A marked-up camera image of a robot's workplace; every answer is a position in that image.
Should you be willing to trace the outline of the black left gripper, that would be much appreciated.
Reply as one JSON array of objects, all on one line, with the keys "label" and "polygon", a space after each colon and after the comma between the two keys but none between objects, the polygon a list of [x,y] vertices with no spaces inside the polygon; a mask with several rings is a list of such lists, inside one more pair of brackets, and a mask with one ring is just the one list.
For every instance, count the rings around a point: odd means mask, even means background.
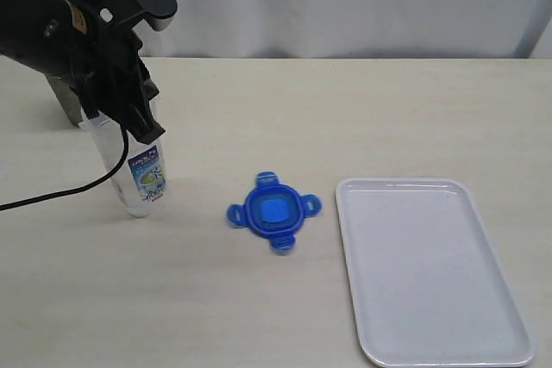
[{"label": "black left gripper", "polygon": [[72,89],[87,118],[101,114],[119,122],[142,144],[152,144],[166,130],[156,102],[159,88],[139,56],[143,42],[134,30],[110,25],[76,28],[68,35]]}]

